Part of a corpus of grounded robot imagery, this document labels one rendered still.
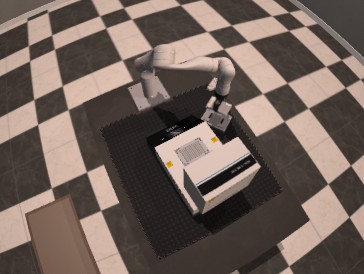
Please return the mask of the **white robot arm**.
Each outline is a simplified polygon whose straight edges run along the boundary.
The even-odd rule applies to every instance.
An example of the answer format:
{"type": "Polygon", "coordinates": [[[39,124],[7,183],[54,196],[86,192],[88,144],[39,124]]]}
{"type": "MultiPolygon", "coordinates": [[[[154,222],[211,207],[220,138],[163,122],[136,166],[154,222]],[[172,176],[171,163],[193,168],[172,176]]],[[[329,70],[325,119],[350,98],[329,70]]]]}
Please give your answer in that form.
{"type": "Polygon", "coordinates": [[[134,62],[134,66],[138,67],[136,70],[140,72],[143,93],[145,98],[148,99],[152,99],[157,96],[155,69],[168,71],[203,71],[214,73],[219,68],[221,73],[218,75],[218,78],[212,79],[207,90],[215,90],[217,94],[222,96],[229,93],[231,80],[235,76],[235,68],[231,60],[226,57],[209,58],[199,56],[187,62],[175,64],[175,48],[168,44],[158,45],[150,52],[150,54],[147,53],[143,57],[137,58],[134,62]],[[145,72],[145,70],[148,71],[145,72]],[[144,71],[144,73],[141,73],[142,71],[144,71]]]}

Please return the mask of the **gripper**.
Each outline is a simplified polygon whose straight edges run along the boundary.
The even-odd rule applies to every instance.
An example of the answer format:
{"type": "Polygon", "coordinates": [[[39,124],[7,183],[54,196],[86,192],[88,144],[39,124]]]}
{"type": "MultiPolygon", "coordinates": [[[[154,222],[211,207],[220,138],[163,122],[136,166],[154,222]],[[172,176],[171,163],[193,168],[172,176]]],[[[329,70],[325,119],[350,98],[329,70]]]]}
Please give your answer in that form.
{"type": "Polygon", "coordinates": [[[216,91],[215,91],[216,100],[215,100],[214,105],[213,105],[213,110],[215,109],[214,112],[218,112],[219,106],[221,105],[222,101],[224,101],[224,99],[228,97],[228,94],[222,96],[222,95],[217,94],[216,91]],[[220,102],[220,104],[218,102],[220,102]]]}

